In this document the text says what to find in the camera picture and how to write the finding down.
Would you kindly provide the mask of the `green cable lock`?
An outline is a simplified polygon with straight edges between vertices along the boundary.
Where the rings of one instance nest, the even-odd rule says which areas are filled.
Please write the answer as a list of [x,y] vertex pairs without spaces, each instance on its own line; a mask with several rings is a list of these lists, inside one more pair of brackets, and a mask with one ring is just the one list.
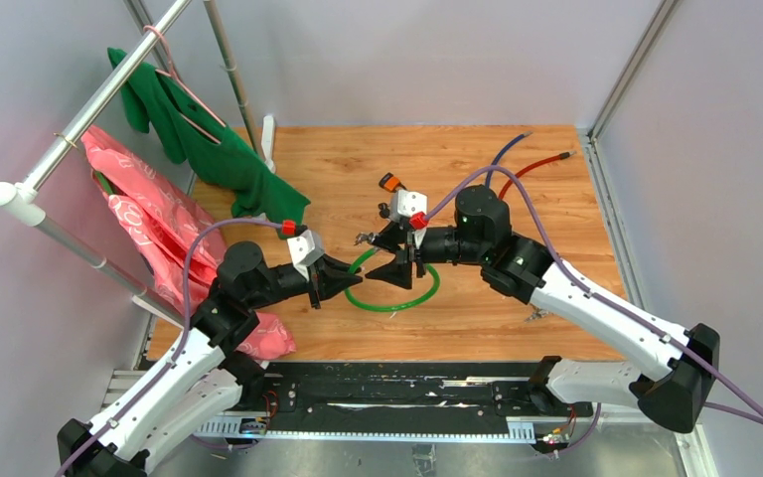
[[[353,273],[365,273],[365,268],[370,262],[377,263],[374,256],[385,253],[385,250],[370,244],[370,239],[371,234],[357,234],[354,240],[355,246],[365,245],[367,249],[350,265],[350,271]],[[393,316],[403,310],[424,304],[433,298],[439,291],[441,284],[439,273],[431,265],[428,265],[426,270],[431,277],[431,284],[421,294],[418,294],[413,290],[408,291],[399,289],[392,285],[380,282],[370,285],[361,285],[358,294],[355,294],[351,289],[348,289],[345,292],[346,299],[352,306],[361,310],[375,313],[387,313],[390,316]]]

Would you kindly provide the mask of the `orange black padlock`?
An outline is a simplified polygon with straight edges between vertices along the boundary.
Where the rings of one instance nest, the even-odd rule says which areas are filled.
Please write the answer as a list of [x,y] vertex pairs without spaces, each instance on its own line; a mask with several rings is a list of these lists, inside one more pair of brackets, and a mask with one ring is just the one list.
[[389,193],[395,193],[402,190],[404,186],[401,181],[392,173],[388,172],[384,174],[379,180],[379,186]]

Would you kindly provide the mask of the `black padlock keys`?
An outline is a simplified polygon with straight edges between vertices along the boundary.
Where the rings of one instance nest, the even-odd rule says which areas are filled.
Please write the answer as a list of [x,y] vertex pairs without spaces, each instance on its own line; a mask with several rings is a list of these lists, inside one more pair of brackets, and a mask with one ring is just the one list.
[[396,212],[390,206],[390,204],[379,203],[378,209],[379,209],[379,216],[381,218],[389,220],[389,221],[394,221],[396,219]]

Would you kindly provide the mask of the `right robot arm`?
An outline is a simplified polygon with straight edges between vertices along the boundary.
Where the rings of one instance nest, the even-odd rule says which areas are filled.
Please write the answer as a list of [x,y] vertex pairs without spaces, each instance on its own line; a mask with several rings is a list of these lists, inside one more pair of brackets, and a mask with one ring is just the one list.
[[418,229],[426,196],[394,192],[389,204],[380,205],[387,225],[357,237],[393,255],[367,278],[409,289],[430,264],[477,265],[491,289],[574,323],[624,358],[542,358],[528,380],[533,410],[549,415],[578,402],[615,404],[635,408],[667,430],[693,431],[715,383],[707,370],[719,358],[715,330],[704,324],[686,329],[598,286],[545,244],[514,232],[509,205],[484,185],[462,189],[454,207],[454,225]]

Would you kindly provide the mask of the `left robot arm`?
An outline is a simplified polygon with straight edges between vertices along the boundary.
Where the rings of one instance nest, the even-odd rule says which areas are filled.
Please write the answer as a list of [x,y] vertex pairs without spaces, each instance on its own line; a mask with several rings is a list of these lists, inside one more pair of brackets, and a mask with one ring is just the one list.
[[318,308],[362,282],[307,232],[288,240],[291,262],[269,266],[258,244],[231,245],[207,298],[162,359],[89,422],[59,431],[60,476],[148,476],[205,422],[234,406],[257,408],[264,368],[239,350],[257,310],[306,295]]

